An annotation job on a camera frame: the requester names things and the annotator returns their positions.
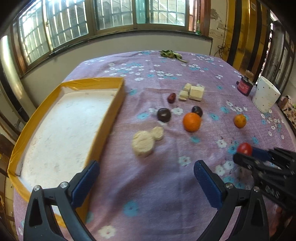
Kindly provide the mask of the red cherry tomato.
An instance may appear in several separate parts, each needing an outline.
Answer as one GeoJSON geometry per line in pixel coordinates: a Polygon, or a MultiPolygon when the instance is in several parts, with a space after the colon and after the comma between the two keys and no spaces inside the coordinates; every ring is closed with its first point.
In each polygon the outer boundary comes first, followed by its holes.
{"type": "Polygon", "coordinates": [[[237,152],[247,155],[247,156],[251,156],[252,155],[252,151],[253,148],[250,144],[248,143],[242,143],[237,147],[237,152]]]}

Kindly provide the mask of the small orange tangerine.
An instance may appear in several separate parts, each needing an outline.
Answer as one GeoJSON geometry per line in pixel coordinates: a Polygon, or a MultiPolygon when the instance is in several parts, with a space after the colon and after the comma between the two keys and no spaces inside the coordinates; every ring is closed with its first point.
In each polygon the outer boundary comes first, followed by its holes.
{"type": "Polygon", "coordinates": [[[243,114],[237,114],[234,116],[233,122],[237,128],[243,128],[246,126],[247,120],[243,114]]]}

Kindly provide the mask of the large orange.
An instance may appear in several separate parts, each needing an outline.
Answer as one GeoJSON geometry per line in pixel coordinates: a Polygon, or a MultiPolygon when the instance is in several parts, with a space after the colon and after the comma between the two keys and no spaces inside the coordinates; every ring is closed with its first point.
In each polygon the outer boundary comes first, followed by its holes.
{"type": "Polygon", "coordinates": [[[201,117],[196,113],[187,113],[183,117],[183,127],[187,132],[196,132],[201,126],[201,117]]]}

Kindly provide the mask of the large cream cube block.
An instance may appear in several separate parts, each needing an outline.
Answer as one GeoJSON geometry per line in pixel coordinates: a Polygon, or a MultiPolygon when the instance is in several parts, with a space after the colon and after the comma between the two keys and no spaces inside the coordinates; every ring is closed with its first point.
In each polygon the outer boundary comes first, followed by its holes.
{"type": "Polygon", "coordinates": [[[189,91],[189,99],[201,101],[205,88],[203,86],[191,86],[189,91]]]}

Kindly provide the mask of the small cream cube block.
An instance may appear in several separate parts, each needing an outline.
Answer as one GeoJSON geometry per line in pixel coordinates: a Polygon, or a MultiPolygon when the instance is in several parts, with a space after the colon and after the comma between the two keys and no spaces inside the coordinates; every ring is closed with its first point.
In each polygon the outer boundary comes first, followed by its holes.
{"type": "Polygon", "coordinates": [[[186,101],[188,99],[188,96],[189,96],[189,92],[187,92],[185,90],[181,90],[180,93],[179,93],[178,99],[180,101],[186,101]]]}

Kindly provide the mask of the small round white cake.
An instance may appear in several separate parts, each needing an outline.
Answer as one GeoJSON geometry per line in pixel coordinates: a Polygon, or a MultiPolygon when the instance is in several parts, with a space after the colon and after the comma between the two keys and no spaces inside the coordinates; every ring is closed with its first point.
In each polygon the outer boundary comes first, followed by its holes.
{"type": "Polygon", "coordinates": [[[156,126],[151,130],[151,135],[155,141],[160,141],[164,137],[164,129],[162,126],[156,126]]]}

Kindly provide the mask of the large round white cake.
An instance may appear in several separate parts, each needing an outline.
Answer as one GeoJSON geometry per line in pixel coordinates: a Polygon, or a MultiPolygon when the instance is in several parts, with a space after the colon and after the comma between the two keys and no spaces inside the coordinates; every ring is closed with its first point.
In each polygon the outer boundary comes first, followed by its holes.
{"type": "Polygon", "coordinates": [[[132,139],[132,149],[137,156],[146,157],[152,153],[155,140],[150,132],[138,131],[132,139]]]}

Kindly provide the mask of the red label dark jar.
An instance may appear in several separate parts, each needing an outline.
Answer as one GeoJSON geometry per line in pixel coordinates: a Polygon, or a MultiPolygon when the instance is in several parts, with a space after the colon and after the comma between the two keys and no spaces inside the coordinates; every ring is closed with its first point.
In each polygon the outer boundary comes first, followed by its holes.
{"type": "Polygon", "coordinates": [[[241,77],[239,81],[236,82],[237,90],[244,96],[248,96],[253,88],[253,82],[249,81],[246,76],[241,77]]]}

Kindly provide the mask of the brown object behind jar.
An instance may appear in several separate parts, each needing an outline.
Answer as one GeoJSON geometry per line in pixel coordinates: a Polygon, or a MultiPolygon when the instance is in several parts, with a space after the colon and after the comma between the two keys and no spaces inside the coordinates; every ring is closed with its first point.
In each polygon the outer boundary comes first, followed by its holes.
{"type": "Polygon", "coordinates": [[[251,71],[246,70],[244,76],[248,79],[248,81],[251,81],[251,82],[253,81],[254,74],[251,71]]]}

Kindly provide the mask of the purple floral tablecloth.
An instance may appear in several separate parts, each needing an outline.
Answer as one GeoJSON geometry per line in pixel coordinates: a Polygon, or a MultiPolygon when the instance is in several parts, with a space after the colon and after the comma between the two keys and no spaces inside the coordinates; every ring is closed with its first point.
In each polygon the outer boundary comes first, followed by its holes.
{"type": "Polygon", "coordinates": [[[243,142],[257,148],[295,150],[295,136],[277,107],[261,113],[251,97],[236,89],[240,73],[225,61],[203,54],[182,53],[183,63],[158,51],[128,52],[80,63],[64,82],[122,77],[125,99],[100,156],[100,176],[90,193],[87,227],[96,240],[193,240],[214,215],[193,174],[202,159],[223,180],[250,188],[252,179],[232,161],[243,142]],[[201,101],[180,101],[186,83],[205,88],[201,101]],[[174,103],[168,103],[171,93],[174,103]],[[183,117],[199,106],[203,115],[196,132],[187,132],[183,117]],[[160,108],[171,119],[158,120],[160,108]],[[233,119],[247,123],[237,128],[233,119]],[[138,131],[162,126],[146,157],[137,156],[132,139],[138,131]]]}

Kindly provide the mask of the red jujube date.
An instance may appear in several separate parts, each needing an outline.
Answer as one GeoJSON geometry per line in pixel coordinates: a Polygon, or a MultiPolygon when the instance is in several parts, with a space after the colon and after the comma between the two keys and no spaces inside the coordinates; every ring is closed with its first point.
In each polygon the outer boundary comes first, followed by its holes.
{"type": "Polygon", "coordinates": [[[176,94],[175,93],[171,93],[168,98],[167,98],[167,101],[168,103],[174,103],[176,100],[176,94]]]}

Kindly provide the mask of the yellow-rimmed white tray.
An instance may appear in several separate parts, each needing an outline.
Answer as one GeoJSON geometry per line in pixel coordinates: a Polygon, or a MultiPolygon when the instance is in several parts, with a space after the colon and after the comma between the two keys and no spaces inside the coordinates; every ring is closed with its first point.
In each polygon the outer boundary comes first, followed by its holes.
{"type": "Polygon", "coordinates": [[[24,227],[35,185],[56,187],[100,159],[124,99],[122,77],[99,77],[63,82],[41,103],[23,128],[8,167],[17,227],[24,227]]]}

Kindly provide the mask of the green leafy sprig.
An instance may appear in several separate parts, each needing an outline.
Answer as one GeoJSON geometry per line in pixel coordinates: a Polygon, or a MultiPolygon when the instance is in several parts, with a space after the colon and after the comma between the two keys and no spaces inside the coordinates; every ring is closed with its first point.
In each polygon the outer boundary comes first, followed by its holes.
{"type": "Polygon", "coordinates": [[[174,52],[172,50],[161,50],[159,53],[164,58],[177,59],[178,61],[181,61],[183,63],[188,63],[188,61],[183,59],[181,54],[174,52]]]}

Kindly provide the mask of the green bottle on sill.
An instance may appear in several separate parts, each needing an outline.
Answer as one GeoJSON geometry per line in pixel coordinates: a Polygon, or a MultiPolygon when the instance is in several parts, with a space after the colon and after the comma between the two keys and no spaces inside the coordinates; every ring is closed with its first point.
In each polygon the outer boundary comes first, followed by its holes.
{"type": "Polygon", "coordinates": [[[197,34],[200,34],[201,32],[200,32],[200,20],[197,20],[197,22],[196,22],[196,33],[197,34]]]}

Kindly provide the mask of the barred window frame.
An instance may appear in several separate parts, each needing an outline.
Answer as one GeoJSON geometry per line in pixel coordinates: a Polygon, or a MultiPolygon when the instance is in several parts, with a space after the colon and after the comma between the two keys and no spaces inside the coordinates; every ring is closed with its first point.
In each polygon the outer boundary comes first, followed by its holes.
{"type": "Polygon", "coordinates": [[[11,22],[20,76],[52,56],[107,35],[177,31],[208,37],[210,1],[23,1],[11,22]]]}

